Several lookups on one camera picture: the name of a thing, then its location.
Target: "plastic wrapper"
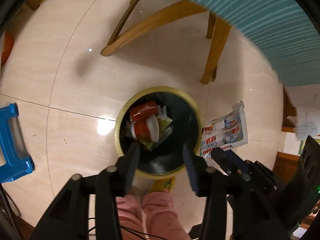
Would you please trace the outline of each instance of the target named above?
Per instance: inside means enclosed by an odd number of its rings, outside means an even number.
[[[226,151],[248,143],[243,101],[235,104],[232,110],[231,113],[207,123],[202,128],[200,156],[209,158],[206,160],[207,164],[212,163],[212,149],[220,147]]]
[[[173,131],[173,126],[171,126],[172,119],[167,115],[167,107],[166,106],[156,106],[153,107],[154,101],[149,101],[143,105],[137,106],[131,110],[130,122],[126,121],[123,135],[129,138],[134,138],[141,142],[145,148],[149,151],[152,151],[154,148],[158,147]],[[148,118],[151,113],[157,113],[156,119],[159,123],[159,141],[153,142],[150,140],[144,140],[143,138],[135,136],[133,134],[134,129],[133,126],[143,122],[146,118]]]

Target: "orange object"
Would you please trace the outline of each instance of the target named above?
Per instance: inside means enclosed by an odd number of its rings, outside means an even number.
[[[5,32],[4,33],[4,46],[1,56],[1,67],[7,62],[7,59],[9,58],[9,55],[12,51],[14,44],[14,37],[10,34]]]
[[[131,132],[136,140],[149,142],[159,142],[159,123],[154,114],[147,119],[133,123]]]
[[[157,114],[157,104],[154,100],[146,102],[140,106],[136,106],[130,110],[130,120],[137,122],[142,119],[146,119],[152,114]]]

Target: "yellow slipper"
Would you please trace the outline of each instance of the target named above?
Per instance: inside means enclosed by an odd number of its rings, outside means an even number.
[[[173,188],[175,180],[176,180],[176,177],[171,177],[167,179],[157,179],[153,183],[151,189],[149,190],[149,193],[152,193],[152,192],[169,193]]]

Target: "striped fabric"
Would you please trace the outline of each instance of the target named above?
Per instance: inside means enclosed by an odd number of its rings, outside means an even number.
[[[237,27],[287,86],[320,84],[320,37],[295,0],[192,0]]]

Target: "blue plastic stool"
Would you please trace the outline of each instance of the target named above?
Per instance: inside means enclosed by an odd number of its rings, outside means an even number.
[[[6,164],[0,166],[0,183],[14,181],[35,169],[31,157],[20,159],[13,144],[9,119],[18,115],[16,104],[0,108],[0,146],[6,160]]]

